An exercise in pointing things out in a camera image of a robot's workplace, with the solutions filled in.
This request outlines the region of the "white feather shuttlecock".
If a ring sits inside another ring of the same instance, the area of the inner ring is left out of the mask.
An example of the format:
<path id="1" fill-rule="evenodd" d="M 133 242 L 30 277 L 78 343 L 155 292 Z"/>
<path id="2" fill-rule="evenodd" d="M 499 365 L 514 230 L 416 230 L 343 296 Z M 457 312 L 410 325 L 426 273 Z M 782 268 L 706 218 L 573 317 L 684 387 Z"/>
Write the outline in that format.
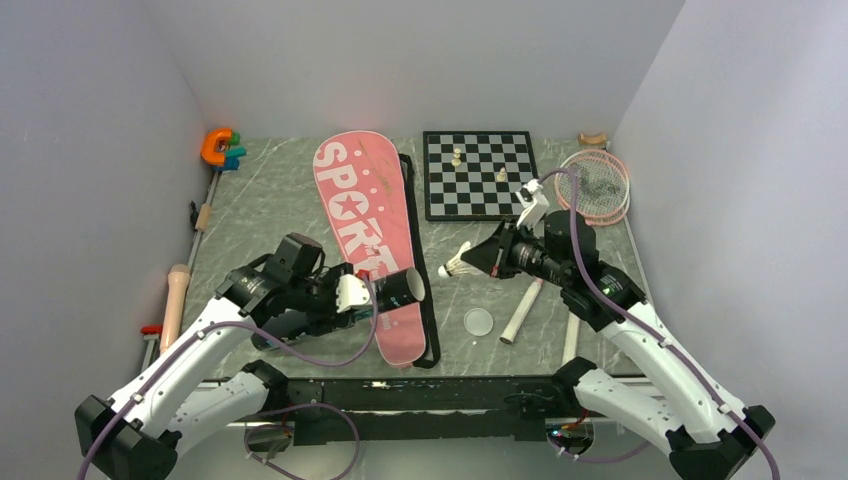
<path id="1" fill-rule="evenodd" d="M 470 241 L 465 241 L 461 244 L 457 252 L 438 268 L 438 276 L 440 278 L 450 278 L 457 275 L 473 273 L 475 268 L 462 259 L 462 255 L 470 248 Z"/>

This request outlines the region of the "translucent tube lid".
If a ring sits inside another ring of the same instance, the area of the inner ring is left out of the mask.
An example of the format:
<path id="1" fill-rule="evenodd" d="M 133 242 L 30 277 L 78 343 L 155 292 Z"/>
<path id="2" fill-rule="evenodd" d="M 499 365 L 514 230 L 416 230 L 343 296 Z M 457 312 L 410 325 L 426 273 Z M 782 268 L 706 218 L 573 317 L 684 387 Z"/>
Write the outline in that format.
<path id="1" fill-rule="evenodd" d="M 469 334 L 483 337 L 492 331 L 494 319 L 486 309 L 472 308 L 465 313 L 463 325 Z"/>

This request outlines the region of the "pink racket bag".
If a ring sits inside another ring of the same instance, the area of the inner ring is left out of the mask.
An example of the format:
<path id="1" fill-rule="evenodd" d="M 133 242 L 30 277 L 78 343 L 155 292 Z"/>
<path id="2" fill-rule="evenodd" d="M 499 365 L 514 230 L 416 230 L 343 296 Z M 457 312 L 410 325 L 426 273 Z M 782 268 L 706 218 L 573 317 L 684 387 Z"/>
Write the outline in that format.
<path id="1" fill-rule="evenodd" d="M 416 269 L 430 294 L 415 204 L 414 167 L 384 135 L 367 130 L 336 134 L 313 156 L 321 202 L 344 261 L 372 279 Z M 433 302 L 382 311 L 376 341 L 397 368 L 432 369 L 440 358 Z"/>

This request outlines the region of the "pink badminton racket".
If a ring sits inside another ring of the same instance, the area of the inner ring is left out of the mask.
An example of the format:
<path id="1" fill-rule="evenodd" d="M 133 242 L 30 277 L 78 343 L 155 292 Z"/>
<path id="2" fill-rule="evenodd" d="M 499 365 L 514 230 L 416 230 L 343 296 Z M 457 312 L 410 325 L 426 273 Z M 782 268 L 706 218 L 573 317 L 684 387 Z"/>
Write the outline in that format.
<path id="1" fill-rule="evenodd" d="M 589 222 L 595 223 L 600 258 L 627 270 L 633 263 L 631 245 L 624 225 L 613 221 L 620 218 L 627 205 L 629 178 L 618 168 L 604 162 L 581 160 L 572 164 L 580 172 L 578 210 Z M 609 341 L 594 333 L 577 316 L 569 314 L 562 362 L 567 363 L 580 355 L 603 368 L 616 365 L 621 357 Z"/>
<path id="2" fill-rule="evenodd" d="M 589 225 L 613 225 L 625 216 L 630 204 L 630 177 L 626 166 L 604 149 L 580 150 L 562 167 L 574 167 L 580 175 L 578 211 Z M 542 285 L 535 280 L 526 289 L 499 340 L 511 345 L 527 317 Z"/>

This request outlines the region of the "black shuttlecock tube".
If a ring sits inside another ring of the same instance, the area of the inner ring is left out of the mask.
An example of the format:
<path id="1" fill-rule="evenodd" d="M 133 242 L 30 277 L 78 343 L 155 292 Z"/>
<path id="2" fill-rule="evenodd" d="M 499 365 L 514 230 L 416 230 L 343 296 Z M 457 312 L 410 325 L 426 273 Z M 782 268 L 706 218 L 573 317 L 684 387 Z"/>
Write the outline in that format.
<path id="1" fill-rule="evenodd" d="M 291 283 L 261 305 L 257 324 L 283 341 L 318 337 L 347 329 L 374 313 L 382 314 L 426 298 L 425 282 L 414 268 L 367 280 L 346 268 L 333 268 L 317 279 Z"/>

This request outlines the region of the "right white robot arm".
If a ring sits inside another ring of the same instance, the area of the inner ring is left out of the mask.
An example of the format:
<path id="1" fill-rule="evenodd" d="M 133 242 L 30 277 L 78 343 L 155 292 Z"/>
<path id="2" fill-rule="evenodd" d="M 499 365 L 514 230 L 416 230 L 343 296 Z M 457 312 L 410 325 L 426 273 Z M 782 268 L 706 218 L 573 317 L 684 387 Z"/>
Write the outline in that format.
<path id="1" fill-rule="evenodd" d="M 616 420 L 662 451 L 682 479 L 729 479 L 765 449 L 773 415 L 745 405 L 688 355 L 635 281 L 601 259 L 596 232 L 580 214 L 547 215 L 542 236 L 503 221 L 459 258 L 491 278 L 523 273 L 559 287 L 569 312 L 616 345 L 662 395 L 645 395 L 576 357 L 552 376 L 560 413 L 584 408 Z"/>

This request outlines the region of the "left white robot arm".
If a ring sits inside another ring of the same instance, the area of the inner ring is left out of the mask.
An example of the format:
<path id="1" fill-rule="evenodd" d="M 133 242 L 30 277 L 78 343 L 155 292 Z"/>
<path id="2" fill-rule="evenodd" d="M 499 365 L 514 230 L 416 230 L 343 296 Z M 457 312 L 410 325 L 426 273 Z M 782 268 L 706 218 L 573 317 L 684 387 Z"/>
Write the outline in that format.
<path id="1" fill-rule="evenodd" d="M 274 252 L 230 271 L 199 317 L 137 377 L 106 398 L 89 396 L 74 413 L 83 456 L 78 477 L 164 479 L 182 455 L 233 421 L 272 420 L 320 408 L 263 360 L 223 384 L 203 381 L 252 336 L 289 351 L 291 341 L 377 319 L 391 308 L 385 282 L 343 262 L 325 264 L 322 246 L 292 233 Z"/>

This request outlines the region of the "black white chessboard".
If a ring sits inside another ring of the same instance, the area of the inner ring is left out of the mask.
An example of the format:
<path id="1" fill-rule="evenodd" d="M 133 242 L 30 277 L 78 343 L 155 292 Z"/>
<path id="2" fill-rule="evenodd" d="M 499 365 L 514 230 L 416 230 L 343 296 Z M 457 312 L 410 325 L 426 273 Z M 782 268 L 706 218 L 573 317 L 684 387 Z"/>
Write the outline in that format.
<path id="1" fill-rule="evenodd" d="M 428 221 L 500 221 L 521 214 L 515 193 L 538 176 L 529 132 L 425 131 L 422 140 Z M 462 159 L 458 167 L 451 164 L 456 148 Z M 502 167 L 506 183 L 496 181 Z"/>

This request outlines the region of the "small wooden object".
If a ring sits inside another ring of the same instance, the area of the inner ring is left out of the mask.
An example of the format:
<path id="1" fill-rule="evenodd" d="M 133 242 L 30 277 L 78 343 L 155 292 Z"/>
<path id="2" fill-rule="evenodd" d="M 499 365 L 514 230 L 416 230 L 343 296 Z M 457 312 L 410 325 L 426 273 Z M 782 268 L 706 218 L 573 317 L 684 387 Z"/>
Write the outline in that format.
<path id="1" fill-rule="evenodd" d="M 577 137 L 578 143 L 583 146 L 606 149 L 609 144 L 606 133 L 587 134 L 580 132 Z"/>

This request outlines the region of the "wooden rolling pin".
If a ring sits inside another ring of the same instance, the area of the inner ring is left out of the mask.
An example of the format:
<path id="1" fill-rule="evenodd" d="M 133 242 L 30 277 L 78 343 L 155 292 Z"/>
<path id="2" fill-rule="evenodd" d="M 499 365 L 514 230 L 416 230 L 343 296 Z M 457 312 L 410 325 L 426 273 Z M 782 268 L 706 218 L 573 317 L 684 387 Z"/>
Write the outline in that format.
<path id="1" fill-rule="evenodd" d="M 167 275 L 168 292 L 160 338 L 160 353 L 164 354 L 180 335 L 186 293 L 191 270 L 186 264 L 174 265 Z"/>

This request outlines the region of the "teal blue toy blocks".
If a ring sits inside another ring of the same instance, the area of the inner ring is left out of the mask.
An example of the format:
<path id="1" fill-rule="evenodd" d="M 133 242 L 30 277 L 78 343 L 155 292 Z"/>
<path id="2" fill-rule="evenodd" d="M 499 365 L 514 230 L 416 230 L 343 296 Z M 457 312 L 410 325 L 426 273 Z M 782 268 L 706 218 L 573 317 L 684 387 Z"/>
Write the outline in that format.
<path id="1" fill-rule="evenodd" d="M 239 169 L 241 159 L 247 154 L 245 147 L 232 147 L 223 151 L 224 163 L 220 167 L 221 171 L 236 171 Z"/>

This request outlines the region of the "orange C-shaped toy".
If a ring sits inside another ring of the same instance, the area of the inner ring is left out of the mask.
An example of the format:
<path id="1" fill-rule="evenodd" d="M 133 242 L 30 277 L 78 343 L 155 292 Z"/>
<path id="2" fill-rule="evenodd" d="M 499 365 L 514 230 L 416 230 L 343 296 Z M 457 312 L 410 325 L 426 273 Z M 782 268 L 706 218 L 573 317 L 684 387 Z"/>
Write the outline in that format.
<path id="1" fill-rule="evenodd" d="M 233 154 L 228 154 L 229 149 L 239 142 L 240 135 L 232 128 L 214 129 L 204 138 L 200 156 L 209 165 L 223 167 L 228 158 L 234 157 Z"/>

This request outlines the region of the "black front rail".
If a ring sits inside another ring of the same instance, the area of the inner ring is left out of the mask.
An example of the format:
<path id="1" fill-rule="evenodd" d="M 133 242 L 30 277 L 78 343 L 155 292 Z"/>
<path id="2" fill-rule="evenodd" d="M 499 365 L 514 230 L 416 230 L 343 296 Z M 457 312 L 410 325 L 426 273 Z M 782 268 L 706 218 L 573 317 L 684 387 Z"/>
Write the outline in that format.
<path id="1" fill-rule="evenodd" d="M 297 446 L 360 438 L 543 441 L 549 427 L 583 413 L 551 375 L 294 377 L 287 401 L 273 400 L 245 422 L 286 421 Z"/>

